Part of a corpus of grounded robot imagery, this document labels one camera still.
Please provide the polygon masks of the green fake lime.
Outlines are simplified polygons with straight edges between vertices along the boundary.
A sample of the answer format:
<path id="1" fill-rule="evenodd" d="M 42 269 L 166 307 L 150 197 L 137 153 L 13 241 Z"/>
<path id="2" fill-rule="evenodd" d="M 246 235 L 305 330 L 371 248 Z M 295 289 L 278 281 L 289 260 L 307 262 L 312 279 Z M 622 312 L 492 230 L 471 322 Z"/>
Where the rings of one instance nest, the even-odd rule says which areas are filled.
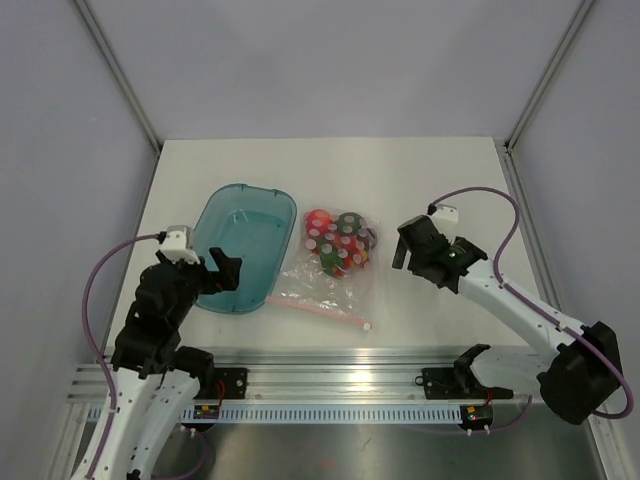
<path id="1" fill-rule="evenodd" d="M 363 217 L 356 212 L 344 212 L 335 221 L 341 235 L 356 235 L 362 228 Z"/>

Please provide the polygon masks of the red strawberry bunch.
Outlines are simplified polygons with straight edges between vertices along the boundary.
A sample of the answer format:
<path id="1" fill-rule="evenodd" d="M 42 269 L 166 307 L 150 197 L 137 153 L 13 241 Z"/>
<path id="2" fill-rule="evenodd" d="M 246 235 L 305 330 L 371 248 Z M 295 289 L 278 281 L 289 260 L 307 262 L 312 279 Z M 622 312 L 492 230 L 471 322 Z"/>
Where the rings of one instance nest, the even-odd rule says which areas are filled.
<path id="1" fill-rule="evenodd" d="M 322 271 L 334 278 L 349 276 L 354 269 L 366 268 L 373 259 L 373 250 L 364 249 L 356 235 L 341 235 L 335 224 L 322 236 L 310 237 L 306 233 L 304 246 L 315 254 Z"/>

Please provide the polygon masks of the clear pink zip top bag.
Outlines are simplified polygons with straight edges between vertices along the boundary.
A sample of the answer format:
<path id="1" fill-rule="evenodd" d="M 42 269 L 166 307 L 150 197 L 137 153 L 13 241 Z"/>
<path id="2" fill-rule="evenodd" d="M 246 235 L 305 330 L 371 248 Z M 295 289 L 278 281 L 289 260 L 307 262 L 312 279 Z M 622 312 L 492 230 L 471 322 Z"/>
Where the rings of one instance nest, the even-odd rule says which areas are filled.
<path id="1" fill-rule="evenodd" d="M 305 214 L 314 209 L 328 211 L 333 220 L 332 224 L 335 224 L 342 213 L 356 212 L 363 217 L 362 228 L 373 228 L 377 232 L 378 243 L 373 250 L 373 259 L 366 268 L 354 269 L 349 276 L 343 278 L 334 278 L 322 271 L 318 257 L 304 246 Z M 380 243 L 378 223 L 359 211 L 314 207 L 301 215 L 300 225 L 298 247 L 281 270 L 266 302 L 344 322 L 365 332 L 370 331 L 376 255 Z"/>

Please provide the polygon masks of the red yellow fake apple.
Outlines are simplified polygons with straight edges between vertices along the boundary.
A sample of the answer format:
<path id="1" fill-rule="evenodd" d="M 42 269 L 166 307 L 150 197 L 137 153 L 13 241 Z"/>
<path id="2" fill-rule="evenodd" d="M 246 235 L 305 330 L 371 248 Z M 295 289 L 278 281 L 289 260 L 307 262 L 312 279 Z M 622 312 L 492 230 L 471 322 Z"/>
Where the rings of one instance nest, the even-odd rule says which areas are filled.
<path id="1" fill-rule="evenodd" d="M 324 209 L 314 209 L 305 214 L 305 231 L 310 237 L 324 235 L 332 223 L 331 214 Z"/>

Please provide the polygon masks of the dark purple fake plum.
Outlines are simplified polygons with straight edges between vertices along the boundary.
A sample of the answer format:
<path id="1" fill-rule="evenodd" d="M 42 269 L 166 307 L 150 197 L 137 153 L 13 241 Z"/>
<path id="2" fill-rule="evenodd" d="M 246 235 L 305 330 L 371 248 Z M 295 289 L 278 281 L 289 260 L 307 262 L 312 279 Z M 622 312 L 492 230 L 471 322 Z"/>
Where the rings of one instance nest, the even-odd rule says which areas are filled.
<path id="1" fill-rule="evenodd" d="M 378 243 L 378 235 L 373 228 L 362 228 L 358 232 L 358 238 L 364 244 L 364 249 L 367 251 L 373 250 Z"/>

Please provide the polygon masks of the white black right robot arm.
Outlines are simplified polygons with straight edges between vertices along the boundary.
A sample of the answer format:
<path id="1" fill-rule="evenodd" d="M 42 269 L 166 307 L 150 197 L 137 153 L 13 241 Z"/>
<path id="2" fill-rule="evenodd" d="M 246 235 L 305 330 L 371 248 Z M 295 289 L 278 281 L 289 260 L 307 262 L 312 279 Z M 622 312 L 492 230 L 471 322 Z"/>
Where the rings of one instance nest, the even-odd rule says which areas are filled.
<path id="1" fill-rule="evenodd" d="M 626 396 L 623 411 L 632 411 L 633 394 L 609 326 L 587 326 L 508 282 L 482 249 L 463 237 L 449 240 L 429 215 L 405 222 L 398 235 L 393 268 L 407 269 L 479 305 L 536 353 L 531 361 L 519 358 L 515 366 L 500 367 L 487 347 L 477 347 L 454 371 L 460 393 L 476 396 L 486 387 L 538 393 L 553 413 L 573 425 L 599 414 L 617 390 Z"/>

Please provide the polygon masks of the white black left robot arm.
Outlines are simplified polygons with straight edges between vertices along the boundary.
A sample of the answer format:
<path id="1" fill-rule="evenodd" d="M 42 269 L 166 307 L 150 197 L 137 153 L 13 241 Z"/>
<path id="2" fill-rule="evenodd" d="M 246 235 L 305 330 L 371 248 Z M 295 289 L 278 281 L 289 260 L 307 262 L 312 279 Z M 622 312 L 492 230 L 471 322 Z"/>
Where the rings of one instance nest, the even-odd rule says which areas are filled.
<path id="1" fill-rule="evenodd" d="M 75 479 L 149 479 L 180 414 L 220 389 L 212 354 L 181 345 L 180 326 L 198 297 L 234 291 L 242 261 L 218 247 L 204 258 L 159 249 L 142 271 L 109 361 L 99 362 L 108 393 Z"/>

